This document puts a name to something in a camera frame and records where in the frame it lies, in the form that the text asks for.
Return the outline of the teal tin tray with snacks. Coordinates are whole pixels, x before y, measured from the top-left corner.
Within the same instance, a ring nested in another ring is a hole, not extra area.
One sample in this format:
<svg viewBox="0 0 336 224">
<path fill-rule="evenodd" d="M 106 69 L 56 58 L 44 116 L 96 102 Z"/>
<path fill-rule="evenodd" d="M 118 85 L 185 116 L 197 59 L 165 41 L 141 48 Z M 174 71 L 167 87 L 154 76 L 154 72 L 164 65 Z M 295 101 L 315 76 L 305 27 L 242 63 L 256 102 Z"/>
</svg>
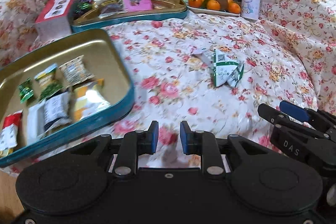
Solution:
<svg viewBox="0 0 336 224">
<path fill-rule="evenodd" d="M 174 3 L 169 0 L 150 0 L 151 10 L 129 12 L 125 5 L 114 1 L 105 1 L 92 10 L 86 12 L 71 23 L 74 33 L 93 28 L 133 22 L 139 20 L 165 20 L 171 18 L 183 19 L 187 15 L 184 1 Z"/>
</svg>

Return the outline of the white rectangular fruit plate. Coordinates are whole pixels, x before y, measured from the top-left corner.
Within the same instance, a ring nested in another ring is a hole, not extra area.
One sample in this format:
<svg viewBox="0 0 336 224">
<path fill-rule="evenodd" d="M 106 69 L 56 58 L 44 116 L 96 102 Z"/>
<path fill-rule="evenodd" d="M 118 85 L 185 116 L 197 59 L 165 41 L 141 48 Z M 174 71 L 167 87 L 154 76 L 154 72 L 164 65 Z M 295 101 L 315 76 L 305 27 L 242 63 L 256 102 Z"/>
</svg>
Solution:
<svg viewBox="0 0 336 224">
<path fill-rule="evenodd" d="M 208 15 L 218 15 L 218 16 L 233 16 L 233 17 L 239 17 L 240 14 L 233 14 L 230 12 L 225 11 L 216 11 L 216 10 L 209 10 L 209 9 L 201 9 L 201 8 L 194 8 L 191 6 L 187 6 L 187 8 L 194 12 L 195 14 L 208 14 Z"/>
</svg>

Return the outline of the teal and gold tin lid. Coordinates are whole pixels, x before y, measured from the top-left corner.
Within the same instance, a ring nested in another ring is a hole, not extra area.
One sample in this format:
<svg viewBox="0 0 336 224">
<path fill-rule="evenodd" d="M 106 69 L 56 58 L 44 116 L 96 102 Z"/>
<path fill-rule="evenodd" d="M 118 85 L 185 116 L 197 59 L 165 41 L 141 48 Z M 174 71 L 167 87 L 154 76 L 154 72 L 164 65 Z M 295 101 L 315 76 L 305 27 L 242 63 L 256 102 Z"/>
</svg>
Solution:
<svg viewBox="0 0 336 224">
<path fill-rule="evenodd" d="M 39 101 L 34 77 L 56 63 L 62 90 Z M 18 86 L 31 79 L 34 96 L 20 103 Z M 104 79 L 111 106 L 74 121 L 74 89 Z M 1 69 L 1 167 L 56 149 L 123 118 L 134 104 L 134 85 L 108 33 L 92 29 L 34 50 Z"/>
</svg>

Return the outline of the mandarin orange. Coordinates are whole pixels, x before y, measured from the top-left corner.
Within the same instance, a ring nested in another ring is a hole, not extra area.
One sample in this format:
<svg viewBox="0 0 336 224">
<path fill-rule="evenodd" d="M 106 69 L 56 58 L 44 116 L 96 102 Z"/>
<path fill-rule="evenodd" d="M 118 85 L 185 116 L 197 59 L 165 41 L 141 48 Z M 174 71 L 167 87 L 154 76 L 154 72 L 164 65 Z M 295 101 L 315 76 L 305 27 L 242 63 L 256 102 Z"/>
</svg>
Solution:
<svg viewBox="0 0 336 224">
<path fill-rule="evenodd" d="M 188 0 L 188 5 L 193 8 L 200 8 L 203 0 Z"/>
<path fill-rule="evenodd" d="M 241 7 L 239 6 L 238 3 L 235 2 L 230 2 L 228 3 L 228 12 L 232 13 L 232 14 L 240 14 L 241 12 Z"/>
<path fill-rule="evenodd" d="M 214 11 L 220 11 L 221 10 L 221 4 L 216 0 L 209 0 L 207 2 L 206 9 L 214 10 Z"/>
</svg>

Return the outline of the green candy wrapper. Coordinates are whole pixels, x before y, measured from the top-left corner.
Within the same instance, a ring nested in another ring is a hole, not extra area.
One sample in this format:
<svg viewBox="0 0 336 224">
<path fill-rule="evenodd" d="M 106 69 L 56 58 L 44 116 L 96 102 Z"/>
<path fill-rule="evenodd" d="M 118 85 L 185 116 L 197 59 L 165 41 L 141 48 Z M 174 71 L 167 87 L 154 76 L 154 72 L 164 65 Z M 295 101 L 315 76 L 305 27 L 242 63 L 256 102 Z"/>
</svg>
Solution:
<svg viewBox="0 0 336 224">
<path fill-rule="evenodd" d="M 27 78 L 18 86 L 20 103 L 24 103 L 34 96 L 34 90 L 30 78 Z"/>
</svg>

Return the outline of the yellow silver snack packet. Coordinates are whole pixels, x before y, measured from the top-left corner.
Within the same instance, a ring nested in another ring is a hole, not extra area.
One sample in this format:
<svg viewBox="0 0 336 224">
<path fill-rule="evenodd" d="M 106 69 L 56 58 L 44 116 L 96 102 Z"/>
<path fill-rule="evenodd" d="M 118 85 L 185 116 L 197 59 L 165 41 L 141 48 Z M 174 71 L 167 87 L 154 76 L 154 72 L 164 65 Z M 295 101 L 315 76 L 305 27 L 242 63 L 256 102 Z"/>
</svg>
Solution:
<svg viewBox="0 0 336 224">
<path fill-rule="evenodd" d="M 108 102 L 101 94 L 103 86 L 104 79 L 97 79 L 73 90 L 75 95 L 73 119 L 75 122 L 111 106 L 110 102 Z"/>
</svg>

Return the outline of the pink snack packet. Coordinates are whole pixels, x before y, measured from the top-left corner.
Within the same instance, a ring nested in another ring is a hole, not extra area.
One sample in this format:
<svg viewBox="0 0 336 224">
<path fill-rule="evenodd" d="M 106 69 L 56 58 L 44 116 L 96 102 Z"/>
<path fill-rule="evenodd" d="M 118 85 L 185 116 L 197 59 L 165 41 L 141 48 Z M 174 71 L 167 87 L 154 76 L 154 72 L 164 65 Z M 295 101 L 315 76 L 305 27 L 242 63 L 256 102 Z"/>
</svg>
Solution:
<svg viewBox="0 0 336 224">
<path fill-rule="evenodd" d="M 122 0 L 127 12 L 149 11 L 153 9 L 151 0 Z"/>
</svg>

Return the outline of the left front mandarin orange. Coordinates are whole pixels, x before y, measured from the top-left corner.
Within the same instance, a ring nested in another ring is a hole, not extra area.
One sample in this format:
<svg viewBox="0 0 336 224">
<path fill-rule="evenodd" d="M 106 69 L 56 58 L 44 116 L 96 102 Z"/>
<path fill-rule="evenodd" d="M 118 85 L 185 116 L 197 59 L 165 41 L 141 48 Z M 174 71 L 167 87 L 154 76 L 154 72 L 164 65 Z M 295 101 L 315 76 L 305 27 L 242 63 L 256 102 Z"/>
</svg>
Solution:
<svg viewBox="0 0 336 224">
<path fill-rule="evenodd" d="M 203 0 L 188 0 L 188 5 L 193 8 L 200 8 Z"/>
</svg>

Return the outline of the red and white snack box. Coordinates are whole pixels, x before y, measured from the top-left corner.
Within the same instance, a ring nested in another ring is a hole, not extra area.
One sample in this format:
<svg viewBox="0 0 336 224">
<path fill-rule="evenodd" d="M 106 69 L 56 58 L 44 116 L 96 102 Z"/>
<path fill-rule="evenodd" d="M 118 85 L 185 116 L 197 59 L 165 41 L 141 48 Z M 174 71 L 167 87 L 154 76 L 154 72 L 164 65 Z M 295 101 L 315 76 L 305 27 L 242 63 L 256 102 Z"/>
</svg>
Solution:
<svg viewBox="0 0 336 224">
<path fill-rule="evenodd" d="M 41 41 L 57 40 L 72 34 L 70 13 L 76 0 L 49 0 L 35 21 Z"/>
</svg>

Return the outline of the white green snack packet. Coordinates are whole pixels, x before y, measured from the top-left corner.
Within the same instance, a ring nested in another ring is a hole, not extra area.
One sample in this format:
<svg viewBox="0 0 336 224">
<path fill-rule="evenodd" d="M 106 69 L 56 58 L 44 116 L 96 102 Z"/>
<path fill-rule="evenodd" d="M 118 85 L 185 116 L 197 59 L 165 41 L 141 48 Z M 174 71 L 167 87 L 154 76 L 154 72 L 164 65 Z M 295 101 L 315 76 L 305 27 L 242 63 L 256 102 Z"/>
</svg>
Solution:
<svg viewBox="0 0 336 224">
<path fill-rule="evenodd" d="M 195 50 L 193 55 L 204 62 L 210 70 L 211 79 L 216 88 L 228 85 L 235 88 L 242 79 L 244 63 L 229 57 L 221 50 Z"/>
</svg>

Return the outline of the floral fabric sofa cover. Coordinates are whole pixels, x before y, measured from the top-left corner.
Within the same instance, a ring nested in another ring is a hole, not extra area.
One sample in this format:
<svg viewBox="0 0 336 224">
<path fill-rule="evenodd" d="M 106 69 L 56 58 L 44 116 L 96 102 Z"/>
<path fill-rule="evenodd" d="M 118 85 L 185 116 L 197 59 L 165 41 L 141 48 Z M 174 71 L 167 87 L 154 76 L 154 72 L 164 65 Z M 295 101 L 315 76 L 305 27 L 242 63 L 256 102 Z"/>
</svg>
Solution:
<svg viewBox="0 0 336 224">
<path fill-rule="evenodd" d="M 1 65 L 43 42 L 34 23 L 48 0 L 1 0 Z M 114 137 L 159 121 L 159 145 L 144 156 L 149 167 L 197 166 L 185 156 L 178 126 L 220 138 L 243 135 L 270 147 L 270 125 L 257 114 L 266 103 L 286 100 L 335 113 L 335 0 L 261 0 L 256 22 L 193 14 L 185 19 L 139 21 L 106 28 L 134 80 L 135 105 L 123 120 L 104 128 Z M 244 63 L 235 88 L 216 88 L 195 50 L 221 50 Z"/>
</svg>

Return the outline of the middle front mandarin orange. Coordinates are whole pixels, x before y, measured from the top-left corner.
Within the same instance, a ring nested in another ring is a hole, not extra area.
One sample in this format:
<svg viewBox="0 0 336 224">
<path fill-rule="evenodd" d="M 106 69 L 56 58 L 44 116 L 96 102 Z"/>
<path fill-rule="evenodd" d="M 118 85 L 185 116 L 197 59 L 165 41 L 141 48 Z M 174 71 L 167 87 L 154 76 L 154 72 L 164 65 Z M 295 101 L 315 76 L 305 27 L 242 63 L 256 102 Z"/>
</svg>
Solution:
<svg viewBox="0 0 336 224">
<path fill-rule="evenodd" d="M 209 0 L 207 2 L 206 9 L 214 10 L 214 11 L 220 11 L 221 10 L 221 4 L 216 0 Z"/>
</svg>

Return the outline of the green garlic pea snack packet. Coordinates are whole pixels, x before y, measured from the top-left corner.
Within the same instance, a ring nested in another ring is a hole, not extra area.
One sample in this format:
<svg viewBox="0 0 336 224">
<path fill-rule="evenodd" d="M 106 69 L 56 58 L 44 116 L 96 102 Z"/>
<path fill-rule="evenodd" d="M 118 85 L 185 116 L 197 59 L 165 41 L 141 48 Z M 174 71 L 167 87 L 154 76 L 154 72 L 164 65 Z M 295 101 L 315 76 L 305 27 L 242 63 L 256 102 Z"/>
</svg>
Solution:
<svg viewBox="0 0 336 224">
<path fill-rule="evenodd" d="M 34 77 L 34 80 L 39 84 L 41 88 L 39 101 L 50 98 L 51 96 L 62 90 L 63 85 L 61 81 L 56 78 L 57 69 L 58 65 L 54 63 Z"/>
</svg>

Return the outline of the right front mandarin orange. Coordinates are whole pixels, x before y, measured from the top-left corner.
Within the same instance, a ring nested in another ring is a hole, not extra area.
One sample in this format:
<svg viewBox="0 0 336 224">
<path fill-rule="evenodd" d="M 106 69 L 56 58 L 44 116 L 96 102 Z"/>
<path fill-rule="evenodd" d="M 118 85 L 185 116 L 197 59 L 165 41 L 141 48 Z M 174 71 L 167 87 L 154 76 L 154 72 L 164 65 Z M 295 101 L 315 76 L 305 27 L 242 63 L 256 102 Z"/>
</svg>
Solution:
<svg viewBox="0 0 336 224">
<path fill-rule="evenodd" d="M 238 3 L 235 2 L 230 2 L 228 3 L 228 12 L 232 13 L 232 14 L 240 14 L 241 12 L 241 7 L 239 6 Z"/>
</svg>

